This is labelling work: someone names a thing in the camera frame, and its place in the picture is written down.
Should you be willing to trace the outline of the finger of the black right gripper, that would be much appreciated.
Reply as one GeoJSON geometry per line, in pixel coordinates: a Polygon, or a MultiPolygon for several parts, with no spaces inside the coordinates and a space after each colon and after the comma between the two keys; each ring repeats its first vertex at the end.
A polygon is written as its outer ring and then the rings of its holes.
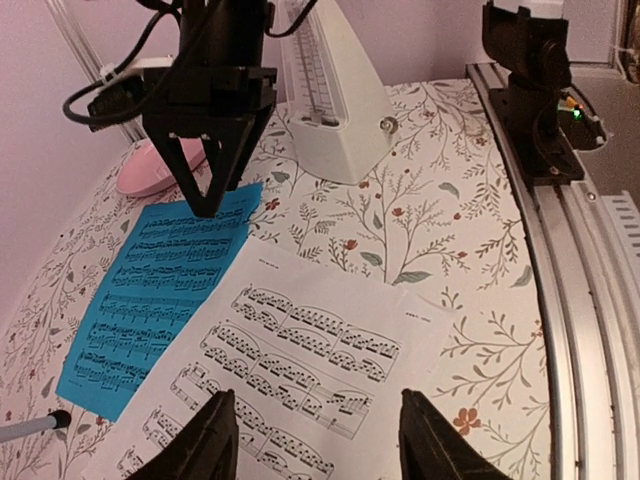
{"type": "Polygon", "coordinates": [[[149,132],[148,137],[176,180],[193,214],[201,218],[212,218],[213,212],[192,174],[180,138],[162,132],[149,132]]]}
{"type": "Polygon", "coordinates": [[[257,112],[216,117],[205,130],[207,138],[202,144],[211,180],[203,195],[201,216],[213,218],[225,193],[237,188],[271,115],[271,112],[257,112]]]}

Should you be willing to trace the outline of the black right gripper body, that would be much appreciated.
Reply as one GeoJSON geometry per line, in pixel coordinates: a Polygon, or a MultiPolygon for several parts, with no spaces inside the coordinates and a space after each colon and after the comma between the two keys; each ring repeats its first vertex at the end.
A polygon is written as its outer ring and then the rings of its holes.
{"type": "Polygon", "coordinates": [[[178,1],[179,53],[145,72],[149,137],[260,137],[273,112],[277,70],[262,65],[270,1],[178,1]]]}

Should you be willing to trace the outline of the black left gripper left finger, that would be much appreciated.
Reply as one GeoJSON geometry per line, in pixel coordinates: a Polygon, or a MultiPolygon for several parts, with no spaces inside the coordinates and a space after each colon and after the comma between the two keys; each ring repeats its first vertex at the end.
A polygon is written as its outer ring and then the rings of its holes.
{"type": "Polygon", "coordinates": [[[231,480],[238,464],[235,392],[214,394],[177,436],[131,480],[231,480]]]}

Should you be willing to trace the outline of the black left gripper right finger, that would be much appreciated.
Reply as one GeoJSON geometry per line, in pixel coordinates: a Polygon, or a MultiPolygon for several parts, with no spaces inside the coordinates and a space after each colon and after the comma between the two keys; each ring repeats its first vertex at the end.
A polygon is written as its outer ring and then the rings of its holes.
{"type": "Polygon", "coordinates": [[[508,480],[416,390],[402,391],[399,449],[403,480],[508,480]]]}

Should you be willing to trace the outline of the white sheet music page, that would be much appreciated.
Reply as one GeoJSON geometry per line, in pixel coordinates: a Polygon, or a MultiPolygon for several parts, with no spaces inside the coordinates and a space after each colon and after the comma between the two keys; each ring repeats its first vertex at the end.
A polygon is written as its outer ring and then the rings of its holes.
{"type": "Polygon", "coordinates": [[[248,240],[84,470],[124,479],[233,391],[241,479],[397,479],[401,393],[455,317],[416,294],[248,240]]]}

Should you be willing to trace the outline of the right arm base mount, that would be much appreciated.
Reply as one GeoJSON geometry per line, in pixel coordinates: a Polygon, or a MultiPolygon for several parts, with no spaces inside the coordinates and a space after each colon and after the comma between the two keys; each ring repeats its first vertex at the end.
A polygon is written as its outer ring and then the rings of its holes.
{"type": "Polygon", "coordinates": [[[578,153],[606,144],[607,134],[599,118],[588,115],[566,92],[512,84],[491,89],[489,100],[520,176],[529,187],[582,181],[585,169],[578,153]]]}

